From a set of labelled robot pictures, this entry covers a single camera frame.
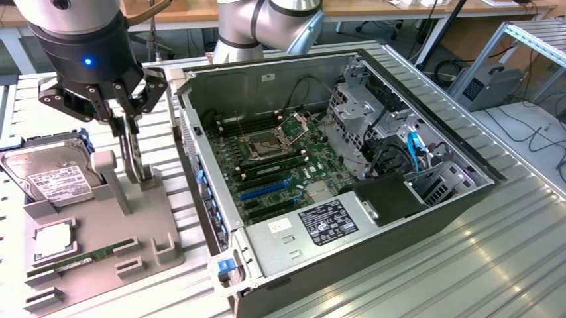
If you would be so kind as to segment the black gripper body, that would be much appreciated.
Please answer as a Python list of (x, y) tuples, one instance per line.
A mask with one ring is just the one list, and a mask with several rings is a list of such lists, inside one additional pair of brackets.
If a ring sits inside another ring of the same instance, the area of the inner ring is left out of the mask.
[(136, 88), (143, 68), (136, 61), (124, 15), (118, 13), (110, 24), (87, 34), (60, 34), (38, 25), (31, 30), (67, 89), (90, 85), (106, 88), (120, 81), (127, 89)]

